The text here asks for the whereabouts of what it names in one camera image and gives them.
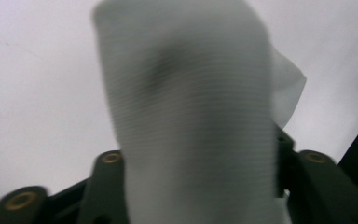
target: folded cloth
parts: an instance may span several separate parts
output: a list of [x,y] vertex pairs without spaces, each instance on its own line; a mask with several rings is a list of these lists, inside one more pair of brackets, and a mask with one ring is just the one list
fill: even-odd
[[94,21],[131,223],[280,223],[271,70],[292,64],[255,13],[241,0],[105,0]]

